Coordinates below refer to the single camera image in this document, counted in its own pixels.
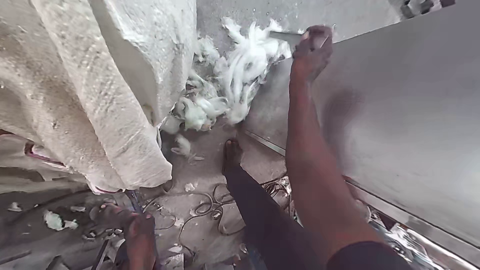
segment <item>white insulation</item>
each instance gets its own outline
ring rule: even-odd
[[[212,65],[214,74],[203,79],[195,70],[190,72],[187,85],[191,89],[187,88],[186,95],[180,97],[172,111],[176,120],[173,121],[172,116],[166,118],[163,130],[177,132],[182,121],[185,129],[210,130],[220,115],[224,115],[229,124],[241,122],[260,84],[264,83],[270,64],[291,57],[286,41],[268,36],[271,30],[282,30],[274,20],[265,29],[253,22],[246,36],[230,18],[223,18],[223,27],[235,43],[234,50],[220,57],[210,37],[198,40],[196,59]]]

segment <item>debris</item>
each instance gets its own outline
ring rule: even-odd
[[[209,36],[205,36],[198,40],[198,48],[195,55],[198,57],[199,62],[206,62],[206,64],[214,65],[220,58],[217,48],[213,44],[213,40]]]
[[[85,206],[70,206],[70,211],[72,212],[85,212]]]
[[[70,229],[76,229],[78,228],[78,223],[76,223],[77,220],[72,220],[72,221],[65,221],[65,228],[70,228]]]
[[[183,155],[187,158],[188,162],[191,163],[194,160],[204,160],[202,157],[198,157],[195,153],[192,152],[191,143],[181,134],[178,134],[175,138],[175,141],[178,143],[179,147],[172,148],[172,152],[177,155]]]
[[[183,269],[183,253],[178,254],[172,257],[168,257],[163,260],[161,263],[164,267],[162,269],[165,270],[182,270]]]
[[[18,206],[17,202],[12,202],[12,204],[10,204],[10,207],[8,207],[7,210],[13,212],[22,212],[22,208]]]
[[[235,49],[219,57],[210,37],[198,40],[198,61],[206,59],[214,67],[214,76],[204,80],[195,71],[189,75],[187,84],[194,88],[180,97],[173,110],[173,114],[185,120],[185,129],[210,130],[222,114],[229,124],[241,122],[265,82],[269,66],[292,55],[286,41],[268,36],[272,30],[282,30],[274,20],[265,29],[252,23],[245,37],[240,33],[241,27],[228,17],[223,18],[223,27],[235,42]]]
[[[183,249],[182,246],[176,245],[174,247],[169,248],[168,251],[175,252],[175,253],[180,253],[182,249]]]
[[[185,185],[185,191],[186,192],[194,191],[197,186],[198,186],[198,183],[195,183],[195,184],[188,183]]]
[[[183,226],[183,224],[185,223],[185,221],[181,218],[177,218],[177,220],[175,221],[175,223],[173,224],[173,226],[175,227],[181,227]]]
[[[160,124],[160,129],[167,132],[168,134],[176,134],[180,130],[180,124],[183,120],[178,119],[177,117],[169,114],[167,115]]]
[[[63,222],[60,215],[52,211],[45,211],[43,214],[43,220],[45,220],[47,227],[55,231],[61,231],[65,228],[76,229],[78,227],[76,220]]]
[[[245,245],[244,243],[241,243],[241,244],[240,244],[240,250],[241,250],[243,253],[247,254],[247,245]]]

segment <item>fingers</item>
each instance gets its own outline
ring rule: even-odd
[[[306,56],[310,51],[323,48],[332,51],[332,29],[325,25],[310,26],[295,46],[293,57]]]

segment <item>foot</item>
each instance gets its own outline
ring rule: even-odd
[[[228,171],[228,169],[240,166],[242,154],[243,151],[236,139],[229,139],[225,142],[223,147],[223,175],[225,175],[225,172]]]

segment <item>metal strip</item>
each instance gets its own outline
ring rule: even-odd
[[[355,190],[357,196],[363,202],[459,256],[459,259],[463,259],[480,268],[479,247],[457,238],[453,234],[398,208],[352,183],[347,182],[347,184]]]
[[[280,146],[275,145],[275,144],[263,139],[262,137],[253,134],[252,132],[250,132],[248,130],[245,130],[245,134],[248,135],[249,137],[255,139],[259,143],[263,144],[264,146],[266,146],[266,147],[272,149],[273,151],[277,152],[278,154],[280,154],[282,156],[285,156],[285,149],[281,148]]]

